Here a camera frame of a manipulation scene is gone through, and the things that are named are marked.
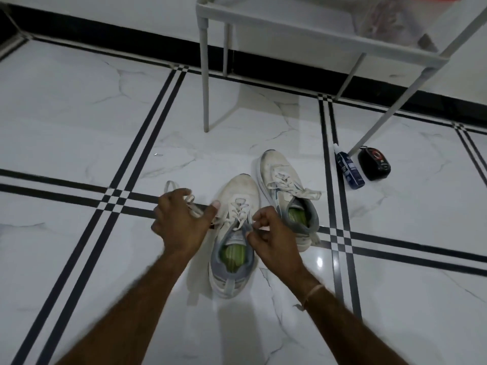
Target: blue bottle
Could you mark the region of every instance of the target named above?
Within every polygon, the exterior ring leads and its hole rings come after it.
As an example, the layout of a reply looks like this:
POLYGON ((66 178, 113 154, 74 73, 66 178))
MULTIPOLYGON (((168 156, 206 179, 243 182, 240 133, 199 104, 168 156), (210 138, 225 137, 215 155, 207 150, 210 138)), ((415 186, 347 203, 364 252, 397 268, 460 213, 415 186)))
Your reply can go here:
POLYGON ((352 189, 359 189, 365 185, 365 182, 358 172, 357 167, 353 163, 348 153, 341 151, 336 143, 333 144, 333 149, 335 150, 335 157, 337 158, 337 163, 343 171, 343 175, 347 180, 348 184, 352 189))

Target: person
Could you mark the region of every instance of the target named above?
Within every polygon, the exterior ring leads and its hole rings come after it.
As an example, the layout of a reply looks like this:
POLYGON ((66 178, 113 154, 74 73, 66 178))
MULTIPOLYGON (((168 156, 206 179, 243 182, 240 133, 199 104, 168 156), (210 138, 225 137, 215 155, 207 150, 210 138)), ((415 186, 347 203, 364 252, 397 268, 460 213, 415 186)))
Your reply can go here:
MULTIPOLYGON (((200 248, 220 206, 215 201, 196 218, 183 200, 189 194, 190 190, 180 188, 159 198, 151 228, 164 240, 164 252, 58 365, 142 363, 167 297, 200 248)), ((406 364, 306 269, 294 233, 273 207, 260 209, 253 220, 248 242, 305 306, 339 365, 406 364)))

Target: hand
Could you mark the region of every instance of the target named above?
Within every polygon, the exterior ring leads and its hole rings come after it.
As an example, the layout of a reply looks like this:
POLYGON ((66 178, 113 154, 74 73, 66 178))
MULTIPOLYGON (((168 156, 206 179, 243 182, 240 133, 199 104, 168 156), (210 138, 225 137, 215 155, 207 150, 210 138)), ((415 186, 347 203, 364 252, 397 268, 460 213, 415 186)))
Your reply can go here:
POLYGON ((214 201, 203 216, 194 217, 183 199, 190 194, 191 190, 179 188, 159 197, 154 208, 156 219, 151 226, 152 231, 164 240, 164 255, 175 253, 187 261, 198 252, 220 207, 220 202, 214 201))
POLYGON ((253 220, 255 230, 247 233, 247 240, 271 272, 288 287, 297 277, 308 273, 298 252, 295 233, 283 224, 275 208, 260 209, 253 220), (269 232, 258 230, 267 226, 269 232))

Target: bracelet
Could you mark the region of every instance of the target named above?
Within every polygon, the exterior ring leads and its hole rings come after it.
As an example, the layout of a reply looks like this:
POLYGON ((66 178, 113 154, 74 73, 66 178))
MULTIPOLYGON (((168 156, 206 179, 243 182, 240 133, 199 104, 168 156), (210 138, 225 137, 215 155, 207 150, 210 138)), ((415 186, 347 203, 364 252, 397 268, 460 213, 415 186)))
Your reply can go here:
POLYGON ((311 291, 308 292, 308 294, 305 296, 302 304, 301 304, 301 308, 302 310, 306 310, 306 304, 308 303, 308 300, 309 298, 315 294, 320 288, 325 288, 325 286, 323 284, 318 284, 316 286, 313 287, 313 289, 311 289, 311 291))

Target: floor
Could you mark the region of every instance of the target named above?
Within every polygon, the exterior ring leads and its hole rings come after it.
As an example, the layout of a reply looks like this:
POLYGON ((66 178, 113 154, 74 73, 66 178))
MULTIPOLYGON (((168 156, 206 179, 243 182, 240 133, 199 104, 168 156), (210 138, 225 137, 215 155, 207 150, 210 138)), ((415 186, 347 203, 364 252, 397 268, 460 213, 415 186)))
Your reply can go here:
MULTIPOLYGON (((323 191, 322 241, 302 258, 339 300, 410 363, 487 361, 486 129, 400 113, 369 143, 390 176, 351 190, 332 143, 351 148, 380 107, 215 73, 205 134, 198 70, 39 41, 0 63, 0 82, 1 363, 55 363, 154 262, 167 180, 208 204, 269 148, 323 191)), ((144 364, 336 363, 262 263, 216 298, 210 251, 144 364)))

